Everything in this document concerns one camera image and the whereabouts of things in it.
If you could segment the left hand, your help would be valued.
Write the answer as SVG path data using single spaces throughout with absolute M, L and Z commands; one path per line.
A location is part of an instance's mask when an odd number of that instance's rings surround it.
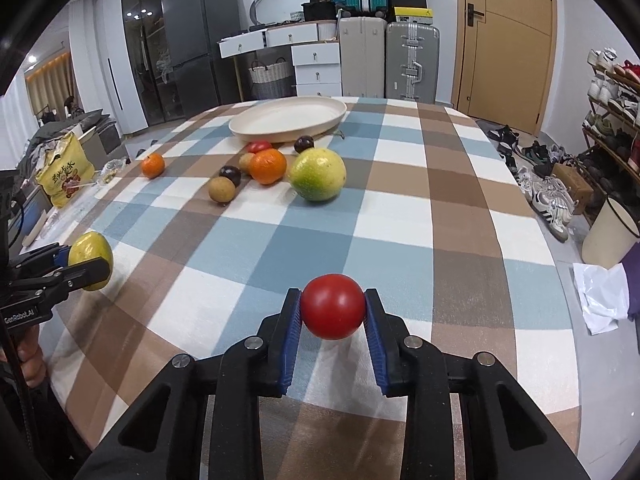
M 17 345 L 17 356 L 28 388 L 38 388 L 47 377 L 47 364 L 39 344 L 40 328 L 30 326 Z

